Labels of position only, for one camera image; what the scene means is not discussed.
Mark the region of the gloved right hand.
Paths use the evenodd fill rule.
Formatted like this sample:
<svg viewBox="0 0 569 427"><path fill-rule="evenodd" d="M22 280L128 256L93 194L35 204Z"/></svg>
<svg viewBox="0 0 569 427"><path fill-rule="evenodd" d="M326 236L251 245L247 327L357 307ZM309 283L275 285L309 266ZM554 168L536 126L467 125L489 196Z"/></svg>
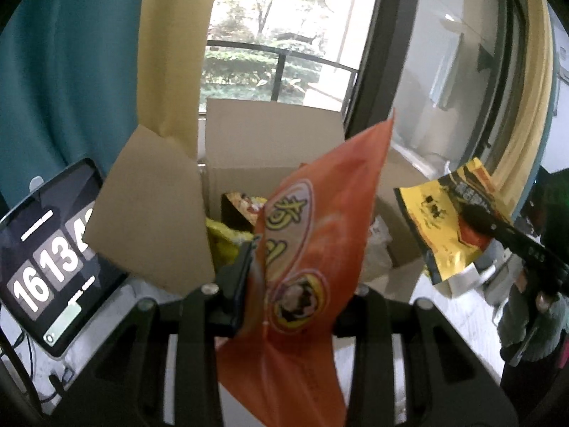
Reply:
<svg viewBox="0 0 569 427"><path fill-rule="evenodd" d="M534 300L527 299L516 285L498 325L500 356L506 364L535 363L554 352L561 335L568 333L568 298L558 294L551 306L541 312Z"/></svg>

